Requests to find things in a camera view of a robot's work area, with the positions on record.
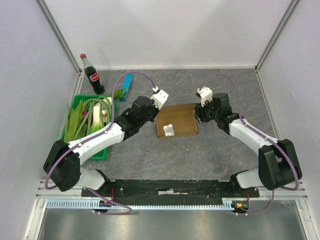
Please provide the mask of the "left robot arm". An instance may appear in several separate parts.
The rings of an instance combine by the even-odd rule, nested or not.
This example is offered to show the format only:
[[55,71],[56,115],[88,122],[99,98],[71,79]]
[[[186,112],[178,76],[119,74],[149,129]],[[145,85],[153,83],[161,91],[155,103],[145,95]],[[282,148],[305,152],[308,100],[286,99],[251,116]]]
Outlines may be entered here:
[[61,192],[80,187],[91,188],[99,197],[106,196],[110,185],[104,174],[100,170],[81,168],[81,165],[101,150],[134,136],[148,121],[153,122],[166,101],[167,97],[157,94],[139,96],[113,123],[99,131],[69,143],[56,141],[45,161],[44,171]]

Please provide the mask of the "white paper scrap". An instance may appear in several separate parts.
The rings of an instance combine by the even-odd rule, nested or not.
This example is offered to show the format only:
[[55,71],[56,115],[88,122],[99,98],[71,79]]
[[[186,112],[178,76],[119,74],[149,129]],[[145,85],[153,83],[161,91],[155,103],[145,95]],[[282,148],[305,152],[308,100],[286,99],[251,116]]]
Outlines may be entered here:
[[173,137],[175,136],[174,128],[172,124],[163,126],[164,136],[165,137]]

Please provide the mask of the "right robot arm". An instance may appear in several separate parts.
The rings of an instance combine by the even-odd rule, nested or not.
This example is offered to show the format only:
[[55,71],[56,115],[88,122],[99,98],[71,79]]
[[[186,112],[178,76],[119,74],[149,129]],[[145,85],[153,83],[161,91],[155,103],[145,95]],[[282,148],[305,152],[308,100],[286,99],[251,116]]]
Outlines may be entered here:
[[252,126],[245,118],[232,111],[226,93],[213,94],[211,90],[198,91],[200,103],[195,107],[195,118],[200,123],[215,121],[218,128],[247,145],[258,156],[258,168],[244,170],[230,177],[229,191],[242,196],[248,188],[265,187],[292,190],[299,187],[302,170],[292,141],[271,137]]

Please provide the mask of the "brown cardboard box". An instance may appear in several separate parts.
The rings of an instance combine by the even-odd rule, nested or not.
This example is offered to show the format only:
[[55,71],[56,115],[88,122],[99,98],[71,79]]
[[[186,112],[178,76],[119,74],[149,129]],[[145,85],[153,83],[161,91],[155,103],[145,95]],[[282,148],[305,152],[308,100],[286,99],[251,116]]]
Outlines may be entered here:
[[[198,133],[195,118],[196,103],[163,106],[155,118],[159,139],[194,136]],[[165,129],[173,130],[173,136],[165,136]]]

